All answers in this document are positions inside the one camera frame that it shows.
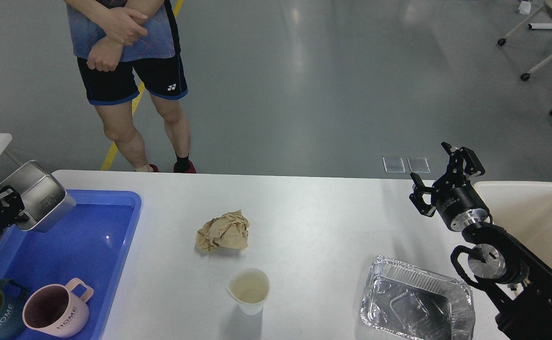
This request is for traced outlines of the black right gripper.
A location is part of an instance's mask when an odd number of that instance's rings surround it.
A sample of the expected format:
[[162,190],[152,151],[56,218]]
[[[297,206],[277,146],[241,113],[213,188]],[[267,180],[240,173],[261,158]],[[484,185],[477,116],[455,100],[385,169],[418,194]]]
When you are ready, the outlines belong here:
[[[447,142],[442,142],[441,146],[449,156],[444,174],[432,187],[426,187],[421,177],[411,172],[414,185],[409,199],[421,215],[433,217],[438,211],[449,230],[461,232],[491,215],[481,196],[470,185],[472,178],[483,176],[486,170],[472,149],[456,148]],[[423,196],[434,194],[434,204],[427,204]]]

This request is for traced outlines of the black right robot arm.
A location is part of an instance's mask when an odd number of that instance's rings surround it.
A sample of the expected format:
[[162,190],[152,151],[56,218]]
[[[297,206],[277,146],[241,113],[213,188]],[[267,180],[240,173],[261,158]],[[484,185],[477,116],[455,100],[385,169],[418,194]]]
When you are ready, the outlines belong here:
[[475,152],[441,143],[449,157],[444,174],[427,186],[411,172],[409,198],[424,216],[440,215],[471,247],[459,245],[450,260],[456,273],[484,292],[497,308],[497,329],[510,340],[552,340],[552,268],[494,224],[490,209],[471,185],[483,176]]

